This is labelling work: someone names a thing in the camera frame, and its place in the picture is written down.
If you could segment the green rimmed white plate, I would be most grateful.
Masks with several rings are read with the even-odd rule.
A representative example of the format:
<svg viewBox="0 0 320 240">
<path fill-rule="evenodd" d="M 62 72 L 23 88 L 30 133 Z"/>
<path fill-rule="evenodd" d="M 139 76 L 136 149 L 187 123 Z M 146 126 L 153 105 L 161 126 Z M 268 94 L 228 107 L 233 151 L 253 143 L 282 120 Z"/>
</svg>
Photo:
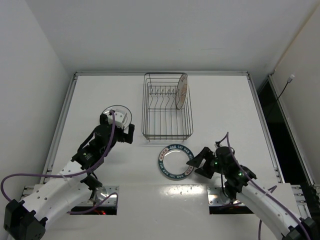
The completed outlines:
<svg viewBox="0 0 320 240">
<path fill-rule="evenodd" d="M 187 162 L 194 159 L 192 151 L 182 144 L 170 144 L 163 148 L 157 164 L 160 172 L 173 181 L 184 180 L 193 172 L 194 167 Z"/>
</svg>

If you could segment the orange sunburst white plate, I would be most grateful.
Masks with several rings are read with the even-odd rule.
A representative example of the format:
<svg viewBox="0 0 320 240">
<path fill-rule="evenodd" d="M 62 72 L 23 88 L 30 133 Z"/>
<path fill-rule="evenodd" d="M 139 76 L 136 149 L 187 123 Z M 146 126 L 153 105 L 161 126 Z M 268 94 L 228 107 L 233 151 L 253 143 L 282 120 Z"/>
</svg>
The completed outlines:
<svg viewBox="0 0 320 240">
<path fill-rule="evenodd" d="M 176 88 L 175 105 L 177 110 L 180 110 L 185 104 L 188 89 L 188 75 L 186 73 L 183 73 L 179 78 Z"/>
</svg>

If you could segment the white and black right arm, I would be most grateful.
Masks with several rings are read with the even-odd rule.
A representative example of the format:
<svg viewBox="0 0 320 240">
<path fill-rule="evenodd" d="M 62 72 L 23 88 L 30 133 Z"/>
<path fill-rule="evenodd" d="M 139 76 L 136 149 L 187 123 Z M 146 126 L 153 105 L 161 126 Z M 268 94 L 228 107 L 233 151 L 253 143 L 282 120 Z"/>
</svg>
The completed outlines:
<svg viewBox="0 0 320 240">
<path fill-rule="evenodd" d="M 256 175 L 235 159 L 232 148 L 220 146 L 215 151 L 204 147 L 187 165 L 195 173 L 211 179 L 214 173 L 224 175 L 224 192 L 250 209 L 278 240 L 318 240 L 320 231 L 311 218 L 302 218 L 289 210 L 272 193 L 258 184 Z"/>
</svg>

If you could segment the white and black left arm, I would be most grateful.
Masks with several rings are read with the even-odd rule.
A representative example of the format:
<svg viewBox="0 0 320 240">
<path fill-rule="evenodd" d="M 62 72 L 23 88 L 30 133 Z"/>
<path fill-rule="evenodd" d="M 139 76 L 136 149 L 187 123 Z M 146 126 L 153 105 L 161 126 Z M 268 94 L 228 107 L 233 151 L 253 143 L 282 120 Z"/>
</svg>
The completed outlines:
<svg viewBox="0 0 320 240">
<path fill-rule="evenodd" d="M 12 199 L 5 207 L 4 229 L 15 240 L 39 240 L 56 220 L 71 214 L 72 208 L 86 202 L 102 189 L 93 172 L 117 142 L 133 143 L 135 126 L 120 109 L 103 112 L 99 125 L 80 145 L 77 153 L 47 183 L 20 201 Z"/>
</svg>

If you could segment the clear glass plate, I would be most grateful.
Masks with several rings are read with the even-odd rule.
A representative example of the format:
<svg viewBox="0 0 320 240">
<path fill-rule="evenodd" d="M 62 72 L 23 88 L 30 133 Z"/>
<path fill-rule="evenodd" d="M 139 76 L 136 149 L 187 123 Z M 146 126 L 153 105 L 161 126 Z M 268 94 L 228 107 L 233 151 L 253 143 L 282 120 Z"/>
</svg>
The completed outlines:
<svg viewBox="0 0 320 240">
<path fill-rule="evenodd" d="M 104 112 L 108 112 L 110 110 L 116 110 L 116 109 L 119 109 L 119 110 L 122 110 L 122 111 L 125 111 L 127 112 L 128 114 L 128 118 L 129 118 L 129 124 L 132 123 L 132 113 L 131 111 L 124 105 L 112 105 L 112 106 L 109 106 L 107 107 L 105 110 L 102 111 L 102 114 L 104 114 Z"/>
</svg>

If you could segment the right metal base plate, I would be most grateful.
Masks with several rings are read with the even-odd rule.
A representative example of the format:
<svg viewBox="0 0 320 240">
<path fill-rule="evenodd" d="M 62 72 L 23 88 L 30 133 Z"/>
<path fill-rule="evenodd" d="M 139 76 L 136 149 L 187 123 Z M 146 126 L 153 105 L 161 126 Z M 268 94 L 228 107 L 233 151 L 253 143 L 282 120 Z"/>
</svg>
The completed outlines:
<svg viewBox="0 0 320 240">
<path fill-rule="evenodd" d="M 223 194 L 222 187 L 220 185 L 209 185 L 206 187 L 208 204 L 210 207 L 222 207 L 227 205 L 245 206 L 238 200 L 230 200 Z"/>
</svg>

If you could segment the metal base plate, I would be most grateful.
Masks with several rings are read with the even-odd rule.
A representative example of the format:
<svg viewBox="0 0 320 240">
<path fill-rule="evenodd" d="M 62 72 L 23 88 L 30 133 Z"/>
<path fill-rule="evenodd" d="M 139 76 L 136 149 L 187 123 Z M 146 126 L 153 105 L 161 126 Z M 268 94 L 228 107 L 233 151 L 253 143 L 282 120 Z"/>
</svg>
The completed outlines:
<svg viewBox="0 0 320 240">
<path fill-rule="evenodd" d="M 42 187 L 41 184 L 36 184 L 34 186 L 25 186 L 21 195 L 21 200 L 26 198 L 27 196 L 35 193 Z M 120 187 L 116 185 L 104 185 L 102 190 L 97 190 L 96 193 L 93 194 L 87 201 L 83 201 L 78 204 L 78 207 L 92 207 L 94 204 L 101 202 L 106 197 L 111 195 L 112 193 L 119 193 Z M 117 196 L 111 195 L 103 204 L 103 207 L 116 207 L 117 206 Z"/>
<path fill-rule="evenodd" d="M 220 185 L 209 185 L 206 187 L 208 204 L 210 207 L 222 207 L 227 205 L 245 206 L 238 200 L 230 200 L 223 194 L 222 187 Z"/>
</svg>

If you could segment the aluminium table frame rail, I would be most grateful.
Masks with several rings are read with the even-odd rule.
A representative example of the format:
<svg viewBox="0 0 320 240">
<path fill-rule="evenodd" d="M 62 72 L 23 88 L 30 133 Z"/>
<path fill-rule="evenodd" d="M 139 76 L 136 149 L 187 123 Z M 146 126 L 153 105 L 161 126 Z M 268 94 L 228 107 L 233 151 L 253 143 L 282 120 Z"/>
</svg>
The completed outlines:
<svg viewBox="0 0 320 240">
<path fill-rule="evenodd" d="M 142 135 L 145 75 L 80 74 L 72 78 L 61 113 L 52 171 L 57 173 L 99 123 L 104 109 L 123 105 L 135 125 L 132 144 L 117 143 L 96 171 L 107 186 L 119 187 L 116 215 L 64 215 L 46 231 L 46 240 L 272 240 L 254 214 L 210 214 L 209 180 L 197 174 L 174 181 L 157 165 L 164 141 Z M 252 170 L 287 208 L 299 213 L 288 183 L 279 184 L 277 159 L 264 125 L 255 87 L 246 73 L 188 74 L 193 134 L 184 142 L 194 154 L 229 135 L 240 164 Z"/>
</svg>

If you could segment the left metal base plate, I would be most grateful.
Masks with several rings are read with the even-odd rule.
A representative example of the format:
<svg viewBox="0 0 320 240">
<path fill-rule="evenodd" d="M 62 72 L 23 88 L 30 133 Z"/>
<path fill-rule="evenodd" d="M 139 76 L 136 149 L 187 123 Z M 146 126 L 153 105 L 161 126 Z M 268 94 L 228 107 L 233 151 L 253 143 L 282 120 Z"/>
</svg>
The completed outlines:
<svg viewBox="0 0 320 240">
<path fill-rule="evenodd" d="M 41 184 L 36 184 L 34 186 L 25 186 L 21 195 L 21 200 L 26 198 L 27 196 L 35 193 L 42 187 Z M 78 204 L 78 207 L 92 207 L 94 204 L 101 202 L 106 197 L 111 195 L 112 193 L 119 193 L 120 187 L 116 185 L 104 185 L 102 190 L 97 190 L 96 193 L 93 194 L 87 201 L 83 201 Z M 117 196 L 111 195 L 103 204 L 103 207 L 116 207 L 117 206 Z"/>
</svg>

